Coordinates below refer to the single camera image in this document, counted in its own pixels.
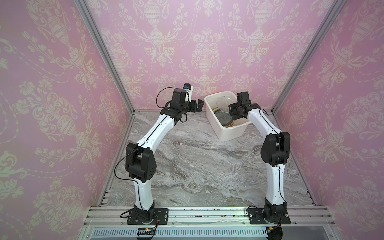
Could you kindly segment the clear glass plate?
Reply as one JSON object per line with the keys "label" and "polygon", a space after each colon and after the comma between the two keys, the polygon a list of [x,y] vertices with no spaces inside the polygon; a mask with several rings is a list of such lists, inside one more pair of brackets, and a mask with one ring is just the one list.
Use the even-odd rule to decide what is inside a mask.
{"label": "clear glass plate", "polygon": [[225,113],[228,113],[230,111],[229,105],[233,104],[234,101],[229,96],[222,96],[217,98],[216,105],[217,108]]}

